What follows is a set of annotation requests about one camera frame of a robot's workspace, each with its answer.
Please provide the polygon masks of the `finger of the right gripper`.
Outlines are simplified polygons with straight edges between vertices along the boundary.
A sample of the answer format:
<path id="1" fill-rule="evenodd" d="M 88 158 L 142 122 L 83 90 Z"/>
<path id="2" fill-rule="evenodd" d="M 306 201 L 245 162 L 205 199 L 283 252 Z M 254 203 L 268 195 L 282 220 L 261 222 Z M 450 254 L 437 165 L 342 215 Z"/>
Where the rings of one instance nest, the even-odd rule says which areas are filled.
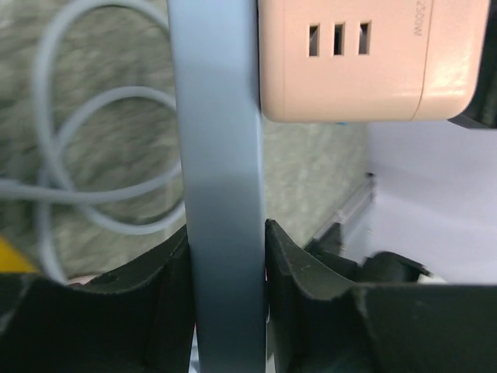
<path id="1" fill-rule="evenodd" d="M 487 25 L 474 96 L 449 122 L 469 129 L 496 129 L 496 23 Z"/>

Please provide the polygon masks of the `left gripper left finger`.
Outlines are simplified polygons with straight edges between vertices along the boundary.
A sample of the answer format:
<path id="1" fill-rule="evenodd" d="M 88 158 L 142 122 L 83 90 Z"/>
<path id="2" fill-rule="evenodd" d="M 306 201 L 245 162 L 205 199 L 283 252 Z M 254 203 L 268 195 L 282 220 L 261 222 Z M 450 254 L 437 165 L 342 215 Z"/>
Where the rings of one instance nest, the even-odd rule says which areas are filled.
<path id="1" fill-rule="evenodd" d="M 193 329 L 184 228 L 84 285 L 1 276 L 3 372 L 186 372 Z"/>

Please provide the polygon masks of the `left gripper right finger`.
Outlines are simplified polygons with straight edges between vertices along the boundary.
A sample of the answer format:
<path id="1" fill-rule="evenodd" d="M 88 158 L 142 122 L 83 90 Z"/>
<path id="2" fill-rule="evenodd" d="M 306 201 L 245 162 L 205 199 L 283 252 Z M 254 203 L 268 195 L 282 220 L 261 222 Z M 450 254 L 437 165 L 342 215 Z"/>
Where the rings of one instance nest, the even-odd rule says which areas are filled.
<path id="1" fill-rule="evenodd" d="M 266 223 L 278 372 L 494 372 L 496 288 L 421 284 L 393 253 L 319 260 Z"/>

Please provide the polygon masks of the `peach cube socket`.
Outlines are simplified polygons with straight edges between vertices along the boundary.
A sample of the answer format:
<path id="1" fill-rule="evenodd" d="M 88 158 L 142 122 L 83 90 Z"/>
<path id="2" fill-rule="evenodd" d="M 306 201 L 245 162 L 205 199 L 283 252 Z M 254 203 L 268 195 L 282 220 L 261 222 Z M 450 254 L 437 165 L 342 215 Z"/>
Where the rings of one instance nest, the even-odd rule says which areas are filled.
<path id="1" fill-rule="evenodd" d="M 275 122 L 446 120 L 478 82 L 491 3 L 261 1 L 260 97 Z"/>

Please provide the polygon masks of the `light blue power strip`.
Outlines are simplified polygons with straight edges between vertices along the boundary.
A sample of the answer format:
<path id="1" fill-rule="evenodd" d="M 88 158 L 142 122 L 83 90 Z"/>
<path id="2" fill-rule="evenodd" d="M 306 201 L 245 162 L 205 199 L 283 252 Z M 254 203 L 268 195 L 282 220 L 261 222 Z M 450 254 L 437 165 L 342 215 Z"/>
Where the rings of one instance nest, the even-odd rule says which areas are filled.
<path id="1" fill-rule="evenodd" d="M 200 369 L 266 369 L 265 198 L 253 0 L 168 3 Z"/>

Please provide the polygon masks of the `yellow cube socket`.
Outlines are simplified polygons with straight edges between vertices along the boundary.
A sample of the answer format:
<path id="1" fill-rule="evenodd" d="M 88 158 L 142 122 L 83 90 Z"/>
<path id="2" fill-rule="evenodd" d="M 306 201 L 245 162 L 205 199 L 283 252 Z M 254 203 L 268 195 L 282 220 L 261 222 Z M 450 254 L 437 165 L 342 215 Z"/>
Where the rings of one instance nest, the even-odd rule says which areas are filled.
<path id="1" fill-rule="evenodd" d="M 2 236 L 0 238 L 0 272 L 2 274 L 38 274 L 40 271 Z"/>

